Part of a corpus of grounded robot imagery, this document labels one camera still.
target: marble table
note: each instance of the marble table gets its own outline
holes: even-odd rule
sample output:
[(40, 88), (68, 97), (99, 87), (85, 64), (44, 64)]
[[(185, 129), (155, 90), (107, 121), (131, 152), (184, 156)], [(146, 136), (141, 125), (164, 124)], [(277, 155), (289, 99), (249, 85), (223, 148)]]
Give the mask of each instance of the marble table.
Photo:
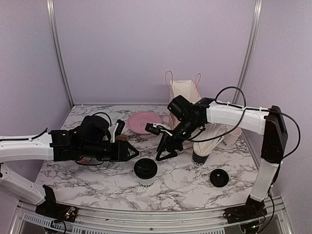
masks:
[[(86, 115), (106, 112), (115, 122), (126, 121), (138, 111), (154, 111), (168, 123), (166, 106), (75, 106), (62, 129), (73, 129)], [(87, 207), (138, 210), (187, 211), (244, 203), (251, 192), (257, 169), (243, 138), (233, 149), (216, 148), (200, 167), (192, 164), (192, 149), (178, 157), (157, 162), (158, 175), (149, 188), (141, 187), (133, 172), (144, 157), (155, 159), (160, 136), (137, 135), (125, 127), (123, 133), (140, 151), (128, 162), (104, 162), (100, 166), (81, 166), (73, 161), (44, 162), (37, 183), (51, 186), (59, 202)], [(230, 177), (223, 188), (214, 187), (209, 174), (221, 168)]]

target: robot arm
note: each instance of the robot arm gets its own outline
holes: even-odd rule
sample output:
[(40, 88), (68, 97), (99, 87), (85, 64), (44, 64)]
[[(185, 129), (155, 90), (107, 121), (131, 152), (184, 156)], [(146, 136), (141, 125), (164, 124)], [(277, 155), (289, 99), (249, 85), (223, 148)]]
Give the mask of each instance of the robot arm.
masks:
[[(236, 126), (244, 110), (243, 107), (233, 107), (229, 103), (215, 103), (211, 98), (203, 98), (192, 104), (182, 96), (174, 98), (168, 105), (168, 109), (180, 121), (170, 131), (171, 135), (152, 124), (147, 124), (145, 128), (146, 131), (154, 134), (163, 133), (157, 149), (157, 161), (177, 156), (176, 151), (183, 149), (183, 141), (189, 139), (196, 129), (204, 127), (207, 123)], [(246, 204), (225, 210), (224, 217), (228, 223), (258, 218), (261, 213), (267, 214), (263, 200), (276, 180), (288, 138), (283, 117), (276, 112), (280, 112), (277, 106), (272, 106), (271, 109), (247, 108), (245, 110), (239, 127), (263, 135), (261, 164)], [(161, 157), (165, 151), (169, 154)]]
[(0, 184), (37, 205), (38, 214), (55, 218), (68, 207), (56, 202), (53, 189), (27, 180), (12, 171), (5, 162), (30, 159), (66, 161), (83, 157), (93, 157), (98, 161), (128, 161), (139, 152), (129, 142), (115, 140), (124, 125), (124, 121), (118, 120), (110, 126), (99, 116), (86, 116), (80, 126), (70, 131), (53, 130), (40, 136), (14, 138), (0, 136)]

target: wall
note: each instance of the wall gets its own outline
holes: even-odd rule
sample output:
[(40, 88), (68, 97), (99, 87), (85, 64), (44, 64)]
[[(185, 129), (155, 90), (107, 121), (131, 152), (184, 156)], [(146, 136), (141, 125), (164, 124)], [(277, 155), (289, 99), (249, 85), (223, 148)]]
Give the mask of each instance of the wall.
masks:
[[(0, 135), (57, 129), (69, 112), (45, 1), (0, 1)], [(41, 161), (8, 165), (35, 180)], [(18, 197), (0, 188), (0, 229), (7, 233)]]
[(167, 103), (167, 70), (176, 79), (201, 72), (206, 97), (238, 83), (254, 1), (54, 2), (75, 103)]
[[(274, 190), (282, 194), (296, 234), (312, 230), (311, 90), (312, 2), (265, 0), (244, 91), (248, 105), (278, 105), (301, 127), (300, 148), (284, 160)], [(297, 131), (290, 121), (286, 124), (289, 152), (297, 143)], [(251, 133), (248, 138), (260, 154), (262, 138)]]

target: black lid on table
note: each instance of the black lid on table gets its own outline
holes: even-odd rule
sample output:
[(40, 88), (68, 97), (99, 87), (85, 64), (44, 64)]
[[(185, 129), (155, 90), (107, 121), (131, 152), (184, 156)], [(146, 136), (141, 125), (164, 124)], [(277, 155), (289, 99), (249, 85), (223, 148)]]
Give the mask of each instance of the black lid on table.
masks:
[(157, 164), (149, 158), (142, 158), (135, 163), (135, 174), (141, 179), (150, 179), (157, 174)]

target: white paper bag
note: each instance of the white paper bag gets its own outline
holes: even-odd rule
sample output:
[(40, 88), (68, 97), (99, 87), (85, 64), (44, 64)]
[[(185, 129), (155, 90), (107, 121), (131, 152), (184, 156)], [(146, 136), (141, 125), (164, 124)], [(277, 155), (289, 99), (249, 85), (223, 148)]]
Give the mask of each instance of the white paper bag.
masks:
[[(172, 81), (170, 82), (170, 84), (167, 81), (168, 73), (170, 73), (172, 76)], [(192, 80), (174, 80), (172, 71), (167, 71), (165, 74), (165, 80), (166, 80), (167, 86), (170, 89), (169, 102), (171, 102), (172, 99), (174, 99), (175, 97), (179, 95), (182, 95), (191, 103), (198, 102), (201, 99), (199, 92), (198, 92), (198, 83), (200, 81), (200, 78), (201, 78), (201, 73), (198, 73), (195, 78), (195, 83)], [(178, 121), (177, 118), (172, 113), (170, 113), (169, 126), (171, 130), (173, 130), (179, 123), (180, 121)], [(189, 141), (183, 142), (184, 149), (191, 148), (192, 146), (193, 146), (192, 142), (189, 142)]]

